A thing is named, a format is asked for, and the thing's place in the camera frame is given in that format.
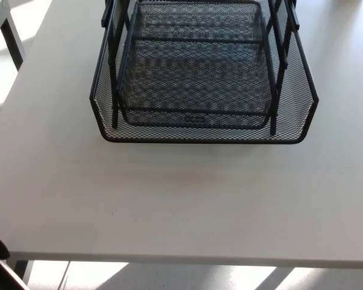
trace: sunlight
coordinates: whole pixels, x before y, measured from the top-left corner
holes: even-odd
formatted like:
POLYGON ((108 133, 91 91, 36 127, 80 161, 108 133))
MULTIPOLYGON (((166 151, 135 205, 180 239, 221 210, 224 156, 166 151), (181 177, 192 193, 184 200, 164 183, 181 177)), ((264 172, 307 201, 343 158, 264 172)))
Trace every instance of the sunlight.
POLYGON ((311 289, 324 269, 295 268, 276 290, 311 289))
POLYGON ((72 262, 66 287, 72 289, 97 289, 128 263, 72 262))
MULTIPOLYGON (((23 43, 32 39, 38 32, 50 4, 51 0, 33 0, 11 10, 13 21, 23 43)), ((17 74, 0 31, 0 104, 4 102, 11 90, 17 74)))
POLYGON ((255 290, 275 270, 275 267, 232 267, 230 282, 234 290, 255 290))
MULTIPOLYGON (((36 35, 50 4, 51 0, 32 0, 11 9, 13 22, 23 42, 36 35)), ((5 40, 0 32, 0 51, 6 49, 5 40)))

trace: white desk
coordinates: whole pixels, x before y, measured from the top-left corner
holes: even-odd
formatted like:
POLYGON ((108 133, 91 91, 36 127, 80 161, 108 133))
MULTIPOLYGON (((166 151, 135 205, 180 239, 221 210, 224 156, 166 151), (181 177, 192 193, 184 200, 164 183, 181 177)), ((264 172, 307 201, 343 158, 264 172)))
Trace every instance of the white desk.
POLYGON ((88 99, 103 7, 54 0, 5 102, 9 250, 29 260, 363 268, 363 1, 298 1, 320 104, 294 146, 103 140, 88 99))

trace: black table leg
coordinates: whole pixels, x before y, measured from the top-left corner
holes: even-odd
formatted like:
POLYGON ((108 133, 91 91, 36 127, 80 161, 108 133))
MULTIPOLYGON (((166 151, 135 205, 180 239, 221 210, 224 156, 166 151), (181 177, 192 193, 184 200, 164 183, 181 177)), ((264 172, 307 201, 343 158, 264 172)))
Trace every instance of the black table leg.
POLYGON ((19 50, 19 45, 16 41, 16 38, 13 35, 13 31, 11 29, 11 25, 10 25, 8 19, 6 19, 4 21, 4 23, 1 25, 0 29, 1 29, 2 35, 4 36, 5 42, 8 46, 8 50, 11 54, 12 60, 15 63, 15 67, 17 70, 19 70, 23 63, 23 57, 22 57, 22 53, 19 50))
MULTIPOLYGON (((23 269, 24 264, 19 265, 18 269, 23 269)), ((22 279, 3 261, 0 261, 0 290, 29 290, 22 279)))

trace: table leg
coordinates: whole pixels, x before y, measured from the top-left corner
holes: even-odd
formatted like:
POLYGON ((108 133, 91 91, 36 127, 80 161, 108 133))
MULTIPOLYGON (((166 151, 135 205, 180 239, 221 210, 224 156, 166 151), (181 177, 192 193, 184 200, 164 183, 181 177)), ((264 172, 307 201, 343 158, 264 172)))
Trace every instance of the table leg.
POLYGON ((17 261, 15 271, 0 261, 0 290, 29 290, 26 283, 30 278, 33 261, 17 261))
POLYGON ((18 31, 16 30, 15 23, 13 22, 10 14, 7 16, 0 29, 8 46, 12 60, 15 63, 15 67, 19 70, 25 57, 25 51, 18 31))

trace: metal rod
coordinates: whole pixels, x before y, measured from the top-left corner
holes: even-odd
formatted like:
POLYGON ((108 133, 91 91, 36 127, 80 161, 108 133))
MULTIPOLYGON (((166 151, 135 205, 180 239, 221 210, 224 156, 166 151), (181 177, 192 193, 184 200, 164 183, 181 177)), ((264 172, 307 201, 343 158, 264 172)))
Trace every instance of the metal rod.
POLYGON ((260 44, 261 40, 226 40, 226 39, 190 39, 190 38, 170 38, 170 37, 146 37, 134 36, 134 40, 142 41, 164 41, 164 42, 204 42, 209 44, 260 44))

